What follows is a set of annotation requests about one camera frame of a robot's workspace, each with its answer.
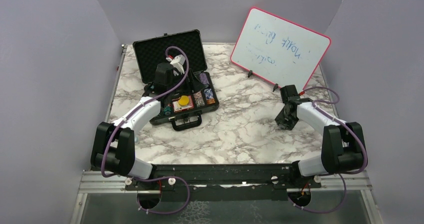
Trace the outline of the orange blue chip stack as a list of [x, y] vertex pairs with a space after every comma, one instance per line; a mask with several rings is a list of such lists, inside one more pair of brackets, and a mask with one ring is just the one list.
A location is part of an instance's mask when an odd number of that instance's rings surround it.
[[193, 97], [197, 107], [203, 107], [205, 105], [205, 101], [201, 91], [194, 93]]

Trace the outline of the yellow round button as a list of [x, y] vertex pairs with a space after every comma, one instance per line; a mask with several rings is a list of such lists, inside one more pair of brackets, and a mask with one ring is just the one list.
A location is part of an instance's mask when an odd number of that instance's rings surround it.
[[177, 102], [180, 106], [187, 106], [190, 103], [190, 98], [186, 95], [182, 95]]

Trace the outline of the blue white chip stack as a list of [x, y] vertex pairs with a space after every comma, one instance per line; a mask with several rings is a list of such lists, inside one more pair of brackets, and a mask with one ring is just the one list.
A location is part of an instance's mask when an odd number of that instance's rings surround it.
[[205, 96], [205, 99], [206, 99], [206, 103], [208, 105], [216, 103], [214, 93], [213, 93], [213, 90], [211, 88], [207, 88], [207, 89], [204, 90], [204, 96]]

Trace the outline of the red playing card deck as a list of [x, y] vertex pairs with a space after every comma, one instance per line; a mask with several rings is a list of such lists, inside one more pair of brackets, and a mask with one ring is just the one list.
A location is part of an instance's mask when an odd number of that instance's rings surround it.
[[193, 99], [189, 95], [182, 95], [178, 99], [172, 101], [173, 111], [175, 113], [190, 110], [195, 107]]

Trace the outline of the pink framed whiteboard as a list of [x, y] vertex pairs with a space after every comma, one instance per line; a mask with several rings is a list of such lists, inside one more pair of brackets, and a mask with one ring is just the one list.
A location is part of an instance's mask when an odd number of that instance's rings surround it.
[[331, 43], [324, 34], [252, 7], [230, 61], [280, 88], [303, 90]]

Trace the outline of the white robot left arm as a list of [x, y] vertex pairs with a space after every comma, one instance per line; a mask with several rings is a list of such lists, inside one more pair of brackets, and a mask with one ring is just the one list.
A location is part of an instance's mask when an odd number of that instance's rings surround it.
[[184, 75], [171, 89], [156, 95], [147, 95], [127, 114], [112, 123], [101, 122], [96, 129], [91, 164], [100, 168], [101, 175], [109, 178], [115, 175], [138, 178], [144, 189], [157, 184], [153, 165], [136, 158], [135, 134], [139, 132], [161, 110], [160, 99], [177, 90], [188, 78], [190, 64], [186, 61]]

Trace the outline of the black poker set case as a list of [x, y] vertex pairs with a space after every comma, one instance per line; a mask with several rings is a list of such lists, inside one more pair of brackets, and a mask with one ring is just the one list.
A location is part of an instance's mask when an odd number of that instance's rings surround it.
[[[189, 68], [193, 71], [194, 75], [199, 80], [200, 73], [207, 74], [210, 83], [209, 89], [212, 89], [216, 101], [216, 103], [207, 104], [204, 95], [204, 90], [206, 89], [204, 85], [204, 89], [201, 92], [205, 105], [197, 107], [193, 96], [194, 93], [191, 92], [188, 86], [188, 81], [185, 80], [184, 90], [159, 100], [161, 109], [159, 114], [150, 120], [152, 125], [157, 126], [165, 123], [171, 123], [175, 131], [184, 131], [198, 127], [202, 123], [203, 114], [214, 112], [218, 109], [220, 103], [213, 86], [211, 76], [207, 72], [208, 66], [206, 63], [206, 57], [204, 54], [201, 34], [199, 30], [195, 29], [175, 34], [165, 33], [160, 37], [135, 41], [132, 46], [139, 67], [141, 80], [142, 72], [150, 71], [151, 69], [154, 70], [157, 64], [169, 63], [166, 60], [168, 56], [175, 57], [177, 55], [183, 55], [186, 58], [183, 65], [184, 69], [186, 68], [186, 61], [188, 61]], [[192, 97], [194, 108], [180, 112], [174, 112], [172, 101], [183, 95]], [[172, 114], [164, 115], [163, 109], [168, 104], [172, 106]]]

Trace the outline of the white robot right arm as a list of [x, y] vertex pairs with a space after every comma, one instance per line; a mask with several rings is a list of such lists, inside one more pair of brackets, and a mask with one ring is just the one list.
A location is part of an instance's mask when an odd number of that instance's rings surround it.
[[300, 188], [309, 177], [333, 174], [358, 174], [368, 165], [368, 155], [362, 126], [336, 118], [318, 106], [319, 99], [303, 97], [295, 85], [280, 88], [284, 104], [275, 118], [282, 130], [292, 130], [298, 121], [311, 126], [322, 136], [321, 153], [317, 156], [294, 161], [288, 174], [289, 183]]

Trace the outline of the red white chip stack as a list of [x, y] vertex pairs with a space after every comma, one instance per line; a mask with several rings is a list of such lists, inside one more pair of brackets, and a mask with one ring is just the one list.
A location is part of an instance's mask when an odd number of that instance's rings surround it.
[[173, 108], [172, 108], [172, 106], [171, 106], [170, 104], [166, 105], [166, 106], [163, 108], [163, 114], [164, 114], [165, 116], [171, 115], [171, 114], [172, 114], [172, 112], [173, 112]]

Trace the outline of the purple chip stack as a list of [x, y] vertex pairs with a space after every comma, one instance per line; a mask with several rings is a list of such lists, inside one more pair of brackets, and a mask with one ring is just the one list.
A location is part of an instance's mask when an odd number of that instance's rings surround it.
[[208, 75], [205, 72], [202, 72], [202, 73], [200, 73], [199, 77], [200, 77], [201, 83], [204, 84], [205, 89], [210, 88], [210, 82], [209, 82], [209, 79], [208, 79]]

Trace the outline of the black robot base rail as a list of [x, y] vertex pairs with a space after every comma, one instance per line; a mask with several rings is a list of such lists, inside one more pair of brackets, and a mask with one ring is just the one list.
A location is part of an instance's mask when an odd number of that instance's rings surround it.
[[292, 164], [159, 164], [147, 182], [126, 181], [125, 190], [142, 199], [163, 202], [286, 201], [288, 193], [319, 189], [312, 176], [302, 177]]

